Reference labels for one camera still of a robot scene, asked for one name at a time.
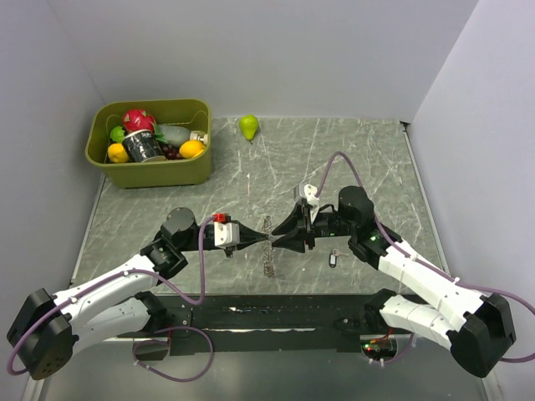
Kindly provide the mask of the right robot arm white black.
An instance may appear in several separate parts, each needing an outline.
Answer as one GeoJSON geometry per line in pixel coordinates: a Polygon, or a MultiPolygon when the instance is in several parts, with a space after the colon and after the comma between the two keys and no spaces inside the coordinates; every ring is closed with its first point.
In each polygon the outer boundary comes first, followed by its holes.
{"type": "Polygon", "coordinates": [[[516,341],[508,301],[463,287],[394,231],[378,226],[374,204],[363,188],[345,186],[335,208],[320,206],[315,191],[311,185],[297,186],[295,207],[273,230],[273,246],[303,253],[318,238],[348,237],[354,256],[423,301],[417,304],[382,290],[369,300],[367,327],[377,333],[400,328],[427,338],[448,349],[468,373],[485,378],[516,341]]]}

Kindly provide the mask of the metal disc with key rings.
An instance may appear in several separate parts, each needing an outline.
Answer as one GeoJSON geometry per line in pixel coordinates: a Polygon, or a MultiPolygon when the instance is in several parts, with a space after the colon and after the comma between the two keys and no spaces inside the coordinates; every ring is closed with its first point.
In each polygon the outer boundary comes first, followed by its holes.
{"type": "Polygon", "coordinates": [[[262,231],[267,235],[267,240],[262,244],[263,252],[263,275],[265,277],[275,277],[274,259],[273,259],[273,236],[272,236],[271,216],[265,216],[262,222],[262,231]]]}

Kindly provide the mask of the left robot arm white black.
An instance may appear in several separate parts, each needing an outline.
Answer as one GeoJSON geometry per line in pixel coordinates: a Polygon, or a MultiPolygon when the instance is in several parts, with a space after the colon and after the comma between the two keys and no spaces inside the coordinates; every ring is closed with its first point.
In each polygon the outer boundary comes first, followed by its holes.
{"type": "Polygon", "coordinates": [[[267,238],[228,214],[215,214],[198,223],[192,210],[175,208],[154,240],[112,271],[54,294],[40,288],[28,295],[8,330],[7,340],[13,347],[8,373],[44,379],[77,352],[106,339],[128,332],[155,336],[166,324],[166,310],[152,288],[164,284],[193,306],[204,302],[204,273],[196,298],[170,281],[186,267],[185,252],[222,250],[231,256],[267,238]]]}

